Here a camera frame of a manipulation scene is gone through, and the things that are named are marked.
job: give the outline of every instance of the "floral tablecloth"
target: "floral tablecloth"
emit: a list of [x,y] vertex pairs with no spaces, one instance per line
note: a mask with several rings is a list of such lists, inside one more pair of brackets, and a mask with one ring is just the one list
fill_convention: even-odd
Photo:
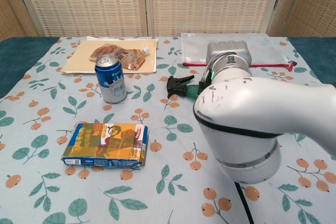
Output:
[[[220,171],[193,117],[193,102],[167,99],[183,67],[180,37],[160,37],[157,73],[126,75],[121,104],[101,98],[93,74],[61,74],[85,38],[62,37],[0,100],[0,223],[334,223],[336,162],[300,134],[278,138],[282,163],[271,179],[235,184]],[[254,76],[320,82],[283,37],[274,47],[298,65],[255,68]],[[78,122],[149,127],[140,169],[66,166],[60,160]]]

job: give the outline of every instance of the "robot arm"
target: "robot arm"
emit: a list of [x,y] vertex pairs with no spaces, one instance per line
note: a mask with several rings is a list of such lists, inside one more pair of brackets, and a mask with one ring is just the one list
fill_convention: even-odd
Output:
[[268,179],[280,166],[277,136],[284,133],[304,134],[336,155],[336,87],[252,77],[242,42],[209,44],[205,72],[211,74],[211,84],[193,109],[222,171],[240,183]]

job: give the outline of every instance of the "beige cardboard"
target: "beige cardboard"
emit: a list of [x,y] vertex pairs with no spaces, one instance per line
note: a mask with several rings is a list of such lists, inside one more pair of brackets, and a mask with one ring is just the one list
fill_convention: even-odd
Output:
[[137,70],[132,71],[123,69],[124,73],[153,73],[156,72],[156,39],[141,39],[141,40],[85,40],[82,41],[69,59],[68,63],[62,68],[64,73],[95,73],[95,62],[89,59],[90,55],[99,47],[106,43],[118,45],[124,49],[144,49],[149,48],[149,54],[146,56],[146,61]]

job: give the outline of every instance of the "black cable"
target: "black cable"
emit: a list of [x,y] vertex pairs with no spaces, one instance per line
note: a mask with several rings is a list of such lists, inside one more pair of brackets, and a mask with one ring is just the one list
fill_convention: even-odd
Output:
[[244,193],[240,187],[240,184],[235,182],[235,186],[236,186],[236,189],[237,189],[237,192],[240,196],[240,199],[241,199],[241,203],[243,203],[243,206],[245,208],[245,212],[246,212],[246,215],[247,215],[247,218],[248,218],[248,221],[250,222],[250,224],[254,224],[254,221],[253,221],[253,217],[252,217],[252,214],[251,214],[251,211],[247,205],[247,202],[246,202],[246,199],[245,199],[245,196],[244,196]]

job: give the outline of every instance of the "aluminum can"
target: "aluminum can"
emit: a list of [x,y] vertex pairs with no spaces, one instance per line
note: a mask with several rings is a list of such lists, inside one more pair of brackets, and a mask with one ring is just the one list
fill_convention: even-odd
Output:
[[118,103],[127,96],[121,62],[114,54],[101,55],[96,59],[94,70],[101,95],[108,103]]

